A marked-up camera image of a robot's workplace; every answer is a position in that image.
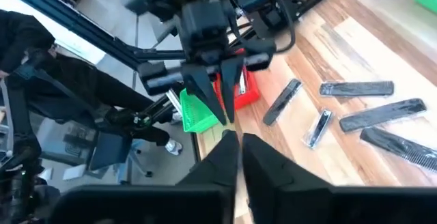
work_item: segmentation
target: floor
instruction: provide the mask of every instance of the floor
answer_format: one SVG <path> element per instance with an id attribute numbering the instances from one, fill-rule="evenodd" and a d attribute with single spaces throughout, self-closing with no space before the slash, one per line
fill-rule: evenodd
<path id="1" fill-rule="evenodd" d="M 437 174 L 419 168 L 359 139 L 345 134 L 339 119 L 363 109 L 421 98 L 427 111 L 381 126 L 404 138 L 437 149 L 437 15 L 413 0 L 325 0 L 307 12 L 296 26 L 296 45 L 275 55 L 269 69 L 255 73 L 260 99 L 236 112 L 235 124 L 198 135 L 204 157 L 221 139 L 223 129 L 241 136 L 253 133 L 278 151 L 335 185 L 436 186 Z M 277 44 L 286 44 L 287 35 Z M 262 118 L 269 106 L 293 79 L 303 88 L 286 106 L 273 126 Z M 387 98 L 322 98 L 325 81 L 381 81 L 395 83 Z M 320 111 L 335 117 L 318 146 L 305 144 Z M 236 223 L 252 223 L 243 176 L 238 178 Z"/>
<path id="2" fill-rule="evenodd" d="M 93 19 L 98 25 L 106 29 L 109 33 L 117 36 L 128 44 L 135 43 L 135 15 L 124 9 L 122 5 L 117 3 L 117 0 L 111 0 L 112 3 L 102 3 L 102 1 L 110 2 L 109 0 L 81 0 L 77 5 L 77 9 L 84 15 Z M 139 40 L 140 47 L 149 48 L 156 43 L 156 37 L 153 33 L 150 24 L 150 16 L 145 15 L 139 18 Z M 158 49 L 181 49 L 179 38 L 173 36 L 168 37 L 158 47 Z M 175 62 L 166 63 L 167 65 L 175 64 Z M 97 67 L 121 82 L 132 87 L 133 70 L 121 64 L 111 56 L 105 55 L 97 64 Z M 147 95 L 139 78 L 136 78 L 135 90 L 139 93 Z M 146 178 L 137 170 L 133 170 L 132 182 L 134 184 L 175 184 L 181 180 L 195 164 L 195 154 L 191 141 L 191 135 L 185 133 L 182 125 L 171 126 L 169 124 L 159 124 L 160 127 L 171 135 L 171 138 L 179 141 L 184 146 L 184 151 L 180 156 L 173 156 L 165 151 L 164 148 L 158 148 L 154 144 L 146 143 L 142 147 L 143 153 L 140 155 L 140 160 L 143 165 L 147 165 L 147 170 L 153 171 L 152 178 Z M 53 140 L 62 138 L 67 131 L 67 126 L 60 126 L 53 121 L 44 121 L 44 125 L 39 128 L 39 133 L 47 134 L 47 138 Z M 74 186 L 83 184 L 115 184 L 116 177 L 114 170 L 110 169 L 102 179 L 84 176 L 74 180 L 62 180 L 64 171 L 69 166 L 55 163 L 53 161 L 44 160 L 43 166 L 53 169 L 52 179 L 49 184 L 56 186 L 60 191 L 66 191 Z"/>

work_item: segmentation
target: office chair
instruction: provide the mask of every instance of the office chair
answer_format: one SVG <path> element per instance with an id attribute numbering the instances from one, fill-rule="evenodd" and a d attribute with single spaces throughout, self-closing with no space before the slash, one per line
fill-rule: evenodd
<path id="1" fill-rule="evenodd" d="M 126 112 L 122 113 L 117 111 L 115 107 L 102 104 L 86 88 L 77 85 L 67 74 L 59 71 L 59 63 L 53 60 L 45 51 L 34 51 L 29 61 L 11 74 L 18 80 L 15 83 L 21 82 L 23 86 L 26 83 L 35 85 L 38 81 L 49 83 L 67 96 L 66 98 L 32 96 L 32 99 L 26 97 L 28 109 L 43 117 L 53 118 L 58 124 L 73 121 L 96 130 L 96 138 L 91 144 L 91 147 L 94 148 L 93 153 L 87 160 L 88 170 L 95 171 L 114 164 L 125 163 L 128 155 L 130 153 L 132 155 L 132 151 L 138 152 L 136 148 L 131 149 L 132 135 L 130 131 L 122 129 L 117 122 L 114 122 L 115 120 L 125 120 Z M 83 64 L 84 68 L 89 68 L 91 71 L 96 68 L 85 62 Z M 171 103 L 165 105 L 168 102 L 168 97 L 163 96 L 152 106 L 138 113 L 140 116 L 146 117 L 148 121 L 147 125 L 140 129 L 147 129 L 161 115 L 172 112 L 173 105 Z M 161 105 L 163 108 L 157 110 L 156 107 Z M 69 117 L 69 114 L 73 113 L 77 115 Z M 150 175 L 147 170 L 141 171 L 145 172 L 145 176 Z"/>

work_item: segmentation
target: person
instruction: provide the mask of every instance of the person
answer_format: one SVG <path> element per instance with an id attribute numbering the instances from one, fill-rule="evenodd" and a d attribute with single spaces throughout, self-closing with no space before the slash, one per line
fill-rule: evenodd
<path id="1" fill-rule="evenodd" d="M 0 10 L 0 79 L 7 77 L 21 65 L 22 60 L 29 56 L 29 49 L 38 49 L 48 52 L 49 56 L 59 61 L 62 70 L 68 70 L 61 74 L 67 74 L 78 85 L 89 88 L 95 97 L 104 104 L 136 112 L 143 111 L 153 104 L 149 98 L 139 94 L 109 74 L 90 66 L 85 61 L 57 53 L 53 47 L 54 43 L 53 35 L 34 16 Z M 50 83 L 40 79 L 32 80 L 25 92 L 28 99 L 44 100 L 44 97 L 49 96 L 66 96 Z M 53 106 L 51 108 L 53 110 L 50 112 L 52 117 L 45 116 L 54 120 L 57 120 L 58 117 L 53 116 L 91 117 L 86 110 L 81 111 L 80 108 L 78 108 L 80 111 L 78 115 L 77 109 L 73 109 L 74 114 L 65 114 L 68 111 L 62 109 L 62 105 L 50 105 L 50 107 Z M 178 114 L 168 113 L 158 122 L 174 122 L 175 120 L 180 120 Z M 167 132 L 156 127 L 138 132 L 134 138 L 145 139 L 156 143 L 157 146 L 164 146 L 168 152 L 176 156 L 182 151 L 181 143 L 171 139 Z"/>

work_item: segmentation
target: black cable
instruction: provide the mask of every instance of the black cable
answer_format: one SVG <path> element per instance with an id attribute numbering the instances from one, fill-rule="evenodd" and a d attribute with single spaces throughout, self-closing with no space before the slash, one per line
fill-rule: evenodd
<path id="1" fill-rule="evenodd" d="M 285 19 L 287 20 L 287 24 L 290 30 L 290 35 L 291 35 L 291 39 L 290 39 L 290 43 L 288 43 L 288 45 L 282 49 L 276 50 L 276 53 L 284 53 L 288 50 L 290 50 L 293 45 L 296 43 L 296 34 L 294 32 L 294 24 L 293 24 L 293 16 L 291 15 L 290 11 L 287 10 L 287 6 L 285 4 L 284 0 L 276 0 L 278 5 L 279 5 L 279 9 L 282 10 L 282 12 L 285 14 Z"/>
<path id="2" fill-rule="evenodd" d="M 252 26 L 251 23 L 244 23 L 244 24 L 238 25 L 238 30 L 241 30 L 241 29 L 244 29 L 244 28 L 250 27 L 250 26 Z M 229 30 L 228 32 L 226 32 L 226 34 L 228 34 L 228 35 L 232 34 L 232 33 L 233 33 L 232 30 Z"/>
<path id="3" fill-rule="evenodd" d="M 262 48 L 257 48 L 255 46 L 249 44 L 249 42 L 241 36 L 240 30 L 238 30 L 238 25 L 237 25 L 236 19 L 234 19 L 234 18 L 230 19 L 229 25 L 231 27 L 231 31 L 234 33 L 237 40 L 239 40 L 242 43 L 243 47 L 247 48 L 250 51 L 255 51 L 255 52 L 259 52 L 259 53 L 263 52 Z"/>

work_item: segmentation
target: comb teeth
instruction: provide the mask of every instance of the comb teeth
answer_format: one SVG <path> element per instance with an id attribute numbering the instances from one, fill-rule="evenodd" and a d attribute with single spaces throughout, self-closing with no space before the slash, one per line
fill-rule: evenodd
<path id="1" fill-rule="evenodd" d="M 392 95 L 395 84 L 392 81 L 355 82 L 355 83 L 323 83 L 320 95 L 325 96 L 386 96 Z"/>
<path id="2" fill-rule="evenodd" d="M 366 128 L 360 138 L 431 171 L 437 171 L 437 151 L 378 128 Z"/>

